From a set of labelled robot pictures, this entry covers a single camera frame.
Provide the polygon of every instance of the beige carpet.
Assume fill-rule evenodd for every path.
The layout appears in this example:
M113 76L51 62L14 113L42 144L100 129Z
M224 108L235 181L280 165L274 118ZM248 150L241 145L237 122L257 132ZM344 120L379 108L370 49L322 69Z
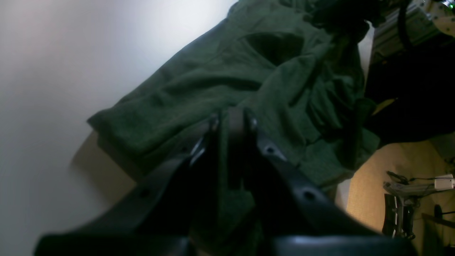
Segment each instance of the beige carpet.
M390 180L386 171L393 171L405 177L429 178L444 175L450 171L444 160L438 155L429 141L419 143L391 144L378 150L354 175L349 188L347 212L366 226L381 232L384 223L383 181ZM429 181L415 181L414 184ZM433 215L435 204L440 204L443 211L455 210L455 192L427 196L421 200L421 207L415 214L413 244L421 252L424 223L421 213ZM446 220L455 220L455 215L445 215ZM453 229L436 225L444 243L455 243L452 239Z

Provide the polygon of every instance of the green towel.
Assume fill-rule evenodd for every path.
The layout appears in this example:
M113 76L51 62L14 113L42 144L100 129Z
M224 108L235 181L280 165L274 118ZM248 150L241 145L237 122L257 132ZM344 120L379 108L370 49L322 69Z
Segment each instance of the green towel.
M379 139L363 128L375 108L363 98L357 43L365 26L315 27L309 22L315 3L240 0L89 124L115 149L114 160L126 158L147 174L197 122L248 107L289 161L329 190L352 177ZM217 210L198 209L191 236L212 255L254 255L261 229L251 195L227 188L222 127ZM206 221L210 214L216 224Z

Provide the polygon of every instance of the dark green fabric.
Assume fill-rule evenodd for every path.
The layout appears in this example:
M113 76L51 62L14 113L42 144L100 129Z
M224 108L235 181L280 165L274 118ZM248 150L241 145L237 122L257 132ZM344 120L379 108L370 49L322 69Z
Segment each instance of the dark green fabric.
M240 0L89 124L146 173L197 122L229 106L248 107L292 164L333 188L376 150L379 139L363 128L375 104L363 98L357 40L364 24L350 33L317 28L308 22L312 10L309 0ZM252 255L260 225L251 195L227 189L226 134L218 211L199 209L191 235L213 255ZM208 221L214 212L215 224Z

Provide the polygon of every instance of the green cloth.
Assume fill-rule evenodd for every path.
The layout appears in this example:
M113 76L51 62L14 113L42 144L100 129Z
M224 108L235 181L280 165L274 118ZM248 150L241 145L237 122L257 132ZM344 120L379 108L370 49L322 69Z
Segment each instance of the green cloth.
M197 122L248 107L292 164L325 190L334 187L352 177L379 139L363 128L375 108L363 98L357 42L364 24L349 32L315 27L315 2L240 0L89 124L146 174ZM254 255L260 225L251 195L227 189L222 133L218 211L199 209L191 236L212 255ZM215 224L207 221L214 212Z

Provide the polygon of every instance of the screw hole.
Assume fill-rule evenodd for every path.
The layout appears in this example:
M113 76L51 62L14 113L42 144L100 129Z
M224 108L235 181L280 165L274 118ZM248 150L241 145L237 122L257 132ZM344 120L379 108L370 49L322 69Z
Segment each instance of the screw hole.
M149 191L148 189L144 189L144 190L141 191L141 193L139 194L139 197L140 197L140 198L146 198L149 194L150 194L150 191Z
M309 191L305 191L303 196L310 201L313 201L315 198L314 194Z

